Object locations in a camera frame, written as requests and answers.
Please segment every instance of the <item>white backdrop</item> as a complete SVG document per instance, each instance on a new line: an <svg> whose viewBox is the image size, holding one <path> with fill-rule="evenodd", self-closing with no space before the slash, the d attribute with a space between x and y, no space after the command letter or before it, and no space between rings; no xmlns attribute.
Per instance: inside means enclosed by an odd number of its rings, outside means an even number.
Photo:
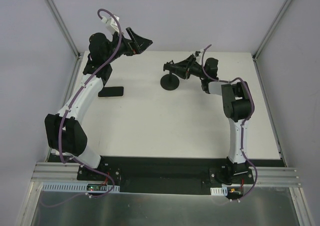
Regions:
<svg viewBox="0 0 320 226"><path fill-rule="evenodd" d="M54 0L81 52L89 36L106 30L97 18L105 8L124 28L150 38L152 51L251 52L259 46L285 0Z"/></svg>
<svg viewBox="0 0 320 226"><path fill-rule="evenodd" d="M0 225L14 226L75 63L44 0L0 0Z"/></svg>
<svg viewBox="0 0 320 226"><path fill-rule="evenodd" d="M320 225L320 1L294 0L258 67L281 147Z"/></svg>

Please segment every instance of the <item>wire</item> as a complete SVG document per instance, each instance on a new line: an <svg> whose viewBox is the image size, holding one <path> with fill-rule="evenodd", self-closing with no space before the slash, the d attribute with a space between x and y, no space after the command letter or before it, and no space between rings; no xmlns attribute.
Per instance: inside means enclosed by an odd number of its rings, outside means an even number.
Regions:
<svg viewBox="0 0 320 226"><path fill-rule="evenodd" d="M245 123L246 121L248 121L251 116L254 114L255 112L255 104L254 104L254 101L252 99L252 95L250 93L250 90L248 89L248 86L246 85L245 81L240 78L240 77L236 77L235 79L231 80L231 81L227 81L227 80L218 80L218 79L215 79L213 77L210 77L207 72L205 71L205 66L204 66L204 57L205 57L205 53L206 51L211 47L212 44L209 44L204 50L203 50L203 54L202 54L202 58L201 58L201 67L202 67L202 71L203 73L205 74L205 76L207 76L209 79L211 79L212 81L214 82L222 82L222 83L227 83L227 84L231 84L237 80L239 80L242 84L242 86L244 87L244 90L246 91L248 97L249 97L249 102L250 102L250 105L251 105L251 112L250 114L248 115L248 117L246 117L242 123L241 123L241 146L240 146L240 150L242 151L242 155L243 157L245 158L245 160L253 167L254 171L255 171L255 178L254 178L254 182L251 186L251 188L248 190L248 192L246 192L242 197L246 197L248 194L250 194L252 192L252 190L255 188L256 184L257 184L257 180L258 180L258 170L256 168L256 166L248 159L248 157L246 156L245 154L245 151L244 151L244 127L245 127Z"/></svg>
<svg viewBox="0 0 320 226"><path fill-rule="evenodd" d="M106 177L104 182L101 184L102 186L106 186L108 183L108 178Z"/></svg>
<svg viewBox="0 0 320 226"><path fill-rule="evenodd" d="M61 119L61 122L60 122L60 125L59 125L59 131L58 131L58 149L59 149L59 157L60 157L60 160L63 164L66 163L64 157L63 157L63 151L62 151L62 131L63 131L63 126L64 126L64 123L65 123L65 120L66 120L66 117L70 111L70 109L72 108L72 105L74 104L74 102L76 101L76 99L78 98L78 96L80 95L80 93L82 92L82 90L87 86L87 84L91 81L91 79L104 67L106 66L107 64L109 64L111 62L111 60L115 57L115 55L117 54L120 46L121 46L121 42L122 42L122 30L121 30L121 26L119 24L119 21L117 20L117 18L108 10L106 9L103 9L103 8L100 8L97 12L98 14L98 17L100 19L102 19L102 16L100 15L100 12L106 12L107 14L109 14L115 21L116 25L118 26L118 29L119 29L119 40L118 40L118 43L117 43L117 46L114 50L114 52L112 53L112 55L101 65L99 66L94 72L93 74L84 82L84 85L81 86L79 88L79 90L76 92L76 94L74 95L74 97L72 98L72 100L70 101L69 105L68 105L68 109L65 110L63 116L62 116L62 119ZM93 169L91 168L90 166L88 165L85 165L83 164L82 162L80 162L78 159L76 158L73 158L73 160L78 163L78 164L81 164L83 167L87 168L88 170L91 170L97 174L100 174L100 175L103 175L103 176L106 176L108 179L110 179L112 181L112 188L109 189L108 191L106 191L105 193L101 194L101 195L91 195L93 198L100 198L106 194L108 194L109 192L111 192L114 188L115 188L115 181L113 180L113 178L111 176L109 176L108 174L105 174L104 172L100 172L96 169ZM76 196L78 196L77 194L74 195L73 197L67 199L66 201L64 202L61 202L61 203L58 203L55 205L56 206L59 206L61 204L64 204L66 202L68 202L69 200L75 198Z"/></svg>

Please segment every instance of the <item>metal sheet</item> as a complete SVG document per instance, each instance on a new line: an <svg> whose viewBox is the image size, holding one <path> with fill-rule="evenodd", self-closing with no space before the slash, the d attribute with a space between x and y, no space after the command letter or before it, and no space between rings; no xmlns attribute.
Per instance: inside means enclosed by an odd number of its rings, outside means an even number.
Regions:
<svg viewBox="0 0 320 226"><path fill-rule="evenodd" d="M42 192L41 200L53 205L73 195ZM117 193L98 199L81 195L54 208L37 209L35 226L299 225L288 188L256 188L240 203L223 196Z"/></svg>

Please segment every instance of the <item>black object on stand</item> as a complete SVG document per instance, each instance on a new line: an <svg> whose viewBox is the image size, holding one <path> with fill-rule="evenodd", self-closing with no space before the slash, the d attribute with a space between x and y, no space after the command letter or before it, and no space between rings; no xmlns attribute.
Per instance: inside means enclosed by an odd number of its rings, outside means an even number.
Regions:
<svg viewBox="0 0 320 226"><path fill-rule="evenodd" d="M160 81L161 87L168 91L178 88L179 83L179 78L172 74L172 72L169 72L169 74L163 76Z"/></svg>

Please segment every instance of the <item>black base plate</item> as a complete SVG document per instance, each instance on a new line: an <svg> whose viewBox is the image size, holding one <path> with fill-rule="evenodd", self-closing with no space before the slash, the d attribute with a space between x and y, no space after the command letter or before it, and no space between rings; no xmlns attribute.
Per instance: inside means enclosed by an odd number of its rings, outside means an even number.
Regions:
<svg viewBox="0 0 320 226"><path fill-rule="evenodd" d="M226 159L102 157L107 165L100 169L109 172L124 193L210 195L210 188L220 188L215 175L226 164ZM283 167L282 160L252 160L260 167ZM77 175L80 181L104 181L105 177L91 171ZM232 180L234 184L252 184L251 170Z"/></svg>
<svg viewBox="0 0 320 226"><path fill-rule="evenodd" d="M166 74L161 78L160 84L163 89L172 91L179 87L180 81L174 74Z"/></svg>

